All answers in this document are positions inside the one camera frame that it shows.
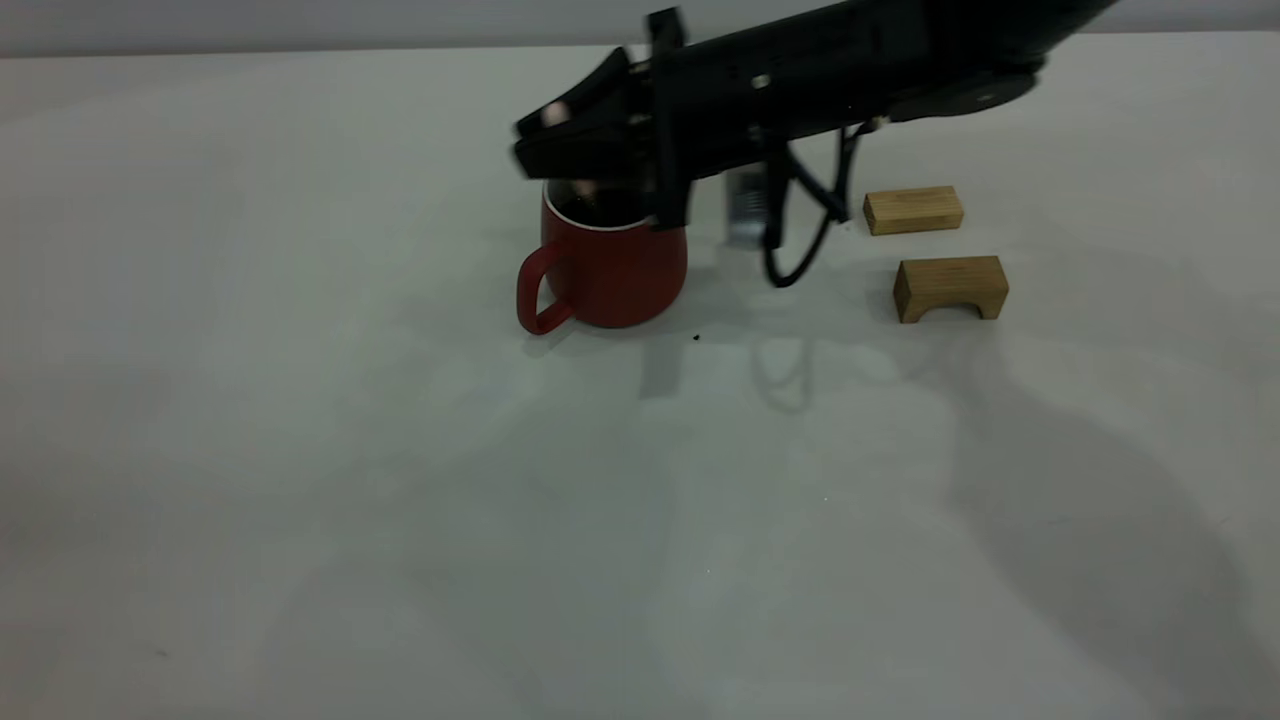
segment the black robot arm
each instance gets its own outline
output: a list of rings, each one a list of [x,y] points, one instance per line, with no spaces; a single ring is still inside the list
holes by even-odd
[[[663,10],[648,18],[648,60],[632,63],[620,47],[558,99],[568,122],[544,127],[534,111],[517,123],[516,159],[530,178],[635,182],[655,229],[686,224],[695,179],[764,163],[777,211],[771,251],[792,179],[828,219],[846,220],[861,135],[884,120],[977,113],[1024,95],[1046,54],[1114,3],[846,0],[695,45],[685,45],[677,10]],[[828,131],[840,131],[842,168],[832,191],[787,147]]]

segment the white table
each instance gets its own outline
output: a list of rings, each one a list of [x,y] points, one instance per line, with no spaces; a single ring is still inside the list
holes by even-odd
[[[791,291],[700,183],[675,307],[531,338],[509,127],[604,53],[0,63],[0,716],[1280,714],[1276,35],[868,138],[964,228]]]

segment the rectangular wooden block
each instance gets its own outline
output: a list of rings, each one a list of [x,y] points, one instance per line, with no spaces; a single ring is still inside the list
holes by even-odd
[[[893,304],[902,323],[916,323],[929,310],[947,305],[974,305],[983,319],[995,320],[1006,297],[1009,279],[995,255],[902,260],[893,283]]]
[[[863,213],[872,234],[947,231],[964,222],[964,206],[950,184],[868,192]]]

